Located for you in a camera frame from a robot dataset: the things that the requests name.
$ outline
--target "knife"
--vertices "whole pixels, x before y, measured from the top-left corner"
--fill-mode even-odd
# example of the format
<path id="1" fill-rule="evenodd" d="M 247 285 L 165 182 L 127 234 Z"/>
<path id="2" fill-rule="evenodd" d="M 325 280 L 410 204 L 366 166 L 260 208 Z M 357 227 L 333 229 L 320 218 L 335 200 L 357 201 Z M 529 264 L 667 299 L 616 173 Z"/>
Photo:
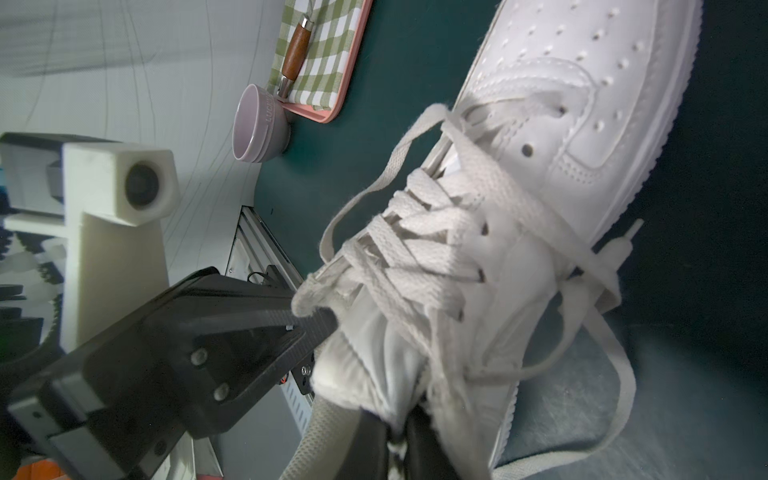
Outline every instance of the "knife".
<path id="1" fill-rule="evenodd" d="M 288 44 L 285 60 L 283 60 L 283 70 L 280 75 L 280 82 L 277 85 L 277 97 L 285 100 L 288 98 L 293 82 L 299 76 L 301 67 L 306 59 L 306 51 L 310 46 L 310 37 L 315 22 L 311 20 L 313 13 L 313 0 L 309 0 L 306 13 L 301 15 L 296 30 L 293 31 L 293 37 Z"/>

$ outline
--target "white sneaker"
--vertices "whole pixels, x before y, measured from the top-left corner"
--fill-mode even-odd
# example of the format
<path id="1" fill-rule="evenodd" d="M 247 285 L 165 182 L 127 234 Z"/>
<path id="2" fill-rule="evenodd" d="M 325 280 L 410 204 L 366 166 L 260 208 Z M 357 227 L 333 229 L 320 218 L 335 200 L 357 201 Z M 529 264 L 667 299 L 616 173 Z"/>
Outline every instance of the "white sneaker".
<path id="1" fill-rule="evenodd" d="M 333 308 L 339 329 L 313 374 L 315 392 L 363 408 L 396 434 L 426 394 L 441 445 L 462 478 L 489 478 L 504 451 L 518 382 L 551 366 L 584 325 L 617 369 L 605 438 L 498 468 L 524 478 L 585 458 L 624 427 L 634 375 L 598 312 L 620 302 L 616 270 L 631 251 L 591 246 L 640 190 L 687 85 L 699 0 L 502 2 L 456 105 L 433 105 L 381 177 L 331 221 L 326 265 L 293 299 L 297 315 Z M 395 177 L 416 137 L 442 138 L 381 215 L 333 254 L 333 229 Z M 569 277 L 575 266 L 584 275 Z M 536 366 L 528 341 L 556 292 L 563 337 Z"/>

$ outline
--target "wire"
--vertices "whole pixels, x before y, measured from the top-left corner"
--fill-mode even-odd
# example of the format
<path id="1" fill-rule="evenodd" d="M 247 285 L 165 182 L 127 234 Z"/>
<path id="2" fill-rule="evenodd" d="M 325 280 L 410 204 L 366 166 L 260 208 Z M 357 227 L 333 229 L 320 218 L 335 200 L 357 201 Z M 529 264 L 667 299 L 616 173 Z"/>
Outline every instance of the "wire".
<path id="1" fill-rule="evenodd" d="M 261 273 L 261 272 L 251 272 L 251 273 L 248 273 L 248 276 L 246 277 L 245 281 L 250 282 L 250 278 L 253 275 L 261 275 L 262 277 L 264 277 L 265 280 L 271 280 L 269 275 L 265 275 L 264 273 Z"/>

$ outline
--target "white wall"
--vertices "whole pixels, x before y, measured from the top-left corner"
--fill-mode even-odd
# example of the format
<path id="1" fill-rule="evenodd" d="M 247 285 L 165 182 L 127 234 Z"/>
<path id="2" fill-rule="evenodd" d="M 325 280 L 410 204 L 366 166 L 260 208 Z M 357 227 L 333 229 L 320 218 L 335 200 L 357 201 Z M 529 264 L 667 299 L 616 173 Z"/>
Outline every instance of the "white wall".
<path id="1" fill-rule="evenodd" d="M 223 271 L 258 165 L 233 159 L 242 90 L 266 84 L 283 0 L 0 3 L 0 133 L 72 133 L 174 152 L 183 200 L 166 219 L 173 283 Z"/>

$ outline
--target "checkered cloth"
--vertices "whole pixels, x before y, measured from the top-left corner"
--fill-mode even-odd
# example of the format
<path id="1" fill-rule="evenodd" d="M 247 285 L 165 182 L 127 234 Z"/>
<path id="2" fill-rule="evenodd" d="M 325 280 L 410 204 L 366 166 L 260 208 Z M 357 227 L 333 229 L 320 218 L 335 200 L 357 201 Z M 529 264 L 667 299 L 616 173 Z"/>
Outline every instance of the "checkered cloth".
<path id="1" fill-rule="evenodd" d="M 349 62 L 349 50 L 360 24 L 362 0 L 314 0 L 309 51 L 288 101 L 312 105 L 315 110 L 332 110 L 339 97 L 341 79 Z M 286 0 L 280 38 L 267 90 L 277 93 L 280 71 L 293 31 L 307 11 L 308 0 Z"/>

